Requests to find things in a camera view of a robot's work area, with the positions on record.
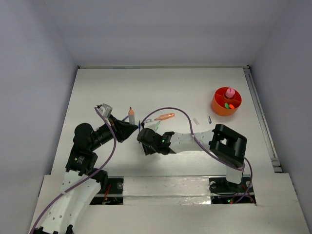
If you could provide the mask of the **orange tip clear highlighter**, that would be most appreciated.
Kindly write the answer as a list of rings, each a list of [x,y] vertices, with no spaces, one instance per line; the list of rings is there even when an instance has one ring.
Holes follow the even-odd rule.
[[[132,107],[129,108],[128,119],[129,119],[130,124],[136,125],[135,113],[134,113]]]

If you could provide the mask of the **peach translucent marker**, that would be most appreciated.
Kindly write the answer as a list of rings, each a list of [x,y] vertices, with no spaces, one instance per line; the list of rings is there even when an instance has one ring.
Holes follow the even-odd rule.
[[[174,113],[163,114],[163,115],[160,115],[160,116],[156,117],[155,121],[164,121],[164,120],[173,118],[174,116],[175,116]]]

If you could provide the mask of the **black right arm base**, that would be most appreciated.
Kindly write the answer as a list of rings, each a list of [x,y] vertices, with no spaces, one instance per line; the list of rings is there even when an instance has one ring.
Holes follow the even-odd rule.
[[[209,190],[212,204],[256,204],[253,187],[244,195],[250,183],[250,177],[244,176],[240,184],[228,182],[225,177],[209,178]]]

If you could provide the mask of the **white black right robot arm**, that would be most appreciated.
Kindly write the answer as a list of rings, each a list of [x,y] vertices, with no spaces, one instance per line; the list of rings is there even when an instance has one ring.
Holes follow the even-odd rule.
[[[145,155],[205,151],[226,166],[224,185],[229,191],[242,186],[247,138],[226,125],[217,124],[214,129],[201,133],[165,132],[162,135],[146,127],[138,134],[137,141],[142,144]]]

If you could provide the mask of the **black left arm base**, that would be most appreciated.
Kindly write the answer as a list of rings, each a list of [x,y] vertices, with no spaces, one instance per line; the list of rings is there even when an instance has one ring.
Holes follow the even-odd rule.
[[[109,177],[106,188],[95,195],[90,205],[122,205],[123,183],[123,177]]]

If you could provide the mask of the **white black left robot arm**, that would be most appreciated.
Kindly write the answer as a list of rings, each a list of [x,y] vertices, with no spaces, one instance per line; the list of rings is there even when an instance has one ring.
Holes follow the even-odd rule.
[[[116,147],[137,129],[135,122],[125,122],[113,116],[96,130],[88,123],[79,124],[74,131],[60,194],[42,211],[30,232],[75,233],[92,199],[108,189],[108,173],[102,167],[95,168],[98,159],[95,150],[110,140]]]

